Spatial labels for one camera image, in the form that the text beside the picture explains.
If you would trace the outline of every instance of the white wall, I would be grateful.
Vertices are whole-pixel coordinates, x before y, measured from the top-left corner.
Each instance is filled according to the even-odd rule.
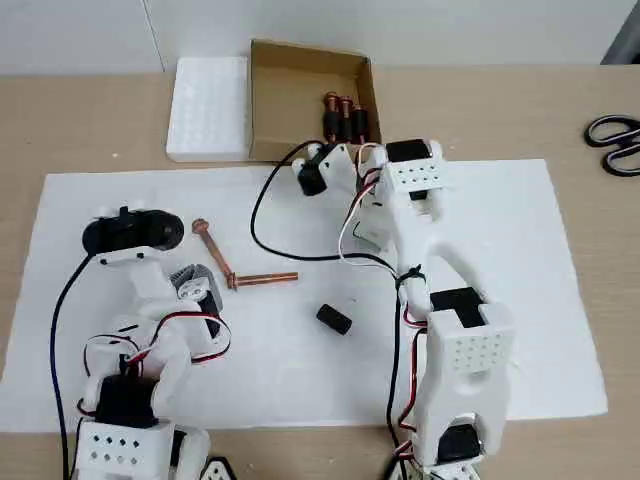
[[[141,0],[0,0],[0,74],[161,70]]]
[[[160,71],[252,37],[379,63],[599,63],[636,0],[0,0],[0,73]]]

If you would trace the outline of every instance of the brown cardboard box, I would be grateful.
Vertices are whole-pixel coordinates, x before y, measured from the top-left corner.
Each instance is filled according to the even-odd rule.
[[[369,58],[349,52],[251,42],[251,158],[277,161],[305,140],[322,140],[323,98],[348,95],[369,112],[370,140],[380,142]]]

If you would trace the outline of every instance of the white paper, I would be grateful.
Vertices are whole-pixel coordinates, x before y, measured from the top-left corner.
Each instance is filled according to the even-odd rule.
[[[509,418],[606,412],[603,379],[544,161],[456,162],[451,167],[455,188],[447,232],[517,322]],[[176,394],[175,420],[207,428],[384,423],[393,346],[391,277],[381,269],[338,262],[290,261],[257,247],[249,235],[249,217],[270,170],[47,176],[0,383],[0,430],[57,429],[48,366],[53,307],[84,256],[84,227],[100,207],[123,204],[166,209],[182,218],[185,239],[167,253],[164,266],[168,272],[188,263],[209,266],[233,332],[227,355],[190,372],[187,387]],[[334,253],[349,200],[346,194],[304,197],[291,171],[283,169],[265,197],[258,235],[288,252]],[[299,271],[300,281],[226,290],[201,240],[190,233],[196,217],[209,219],[237,272]],[[349,239],[347,248],[362,249],[357,242]],[[429,277],[436,289],[463,285],[443,262],[434,262]],[[126,274],[95,263],[67,297],[57,362],[70,426],[78,418],[75,403],[85,382],[84,342],[104,331],[130,301]],[[315,319],[323,303],[353,320],[346,336]],[[407,400],[409,335],[403,338],[398,411]]]

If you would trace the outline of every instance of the scissors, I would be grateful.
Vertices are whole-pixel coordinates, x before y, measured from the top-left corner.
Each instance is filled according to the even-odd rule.
[[[594,131],[601,125],[606,124],[622,125],[626,129],[607,137],[596,138]],[[635,168],[623,168],[617,165],[619,159],[640,152],[640,120],[627,115],[605,115],[604,117],[596,118],[585,129],[584,141],[590,147],[609,147],[611,145],[619,147],[611,150],[602,158],[602,168],[611,175],[617,175],[618,177],[640,175],[640,165]]]

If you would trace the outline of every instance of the wooden table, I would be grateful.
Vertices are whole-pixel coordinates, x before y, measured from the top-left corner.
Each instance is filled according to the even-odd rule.
[[[546,158],[568,231],[610,412],[510,423],[483,478],[640,478],[640,179],[606,175],[602,152],[581,141],[599,114],[640,117],[640,68],[376,67],[374,78],[386,140],[438,139],[452,160]],[[164,153],[171,88],[170,74],[0,78],[3,353],[45,174],[176,168]],[[1,434],[0,479],[59,478],[58,442]],[[374,479],[389,452],[383,428],[216,432],[213,442],[240,479]]]

